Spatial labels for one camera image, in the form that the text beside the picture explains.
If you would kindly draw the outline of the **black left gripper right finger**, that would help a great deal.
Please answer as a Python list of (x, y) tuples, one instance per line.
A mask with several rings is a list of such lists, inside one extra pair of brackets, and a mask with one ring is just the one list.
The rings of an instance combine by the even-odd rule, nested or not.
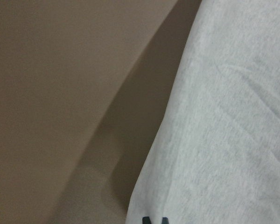
[(163, 217), (162, 221), (161, 221), (161, 224), (169, 224), (168, 218), (167, 217)]

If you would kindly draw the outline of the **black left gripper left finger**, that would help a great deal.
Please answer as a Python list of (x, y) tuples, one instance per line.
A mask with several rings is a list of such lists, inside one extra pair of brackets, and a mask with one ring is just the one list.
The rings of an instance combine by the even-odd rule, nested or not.
[(142, 224), (151, 224), (150, 217), (143, 217), (142, 218)]

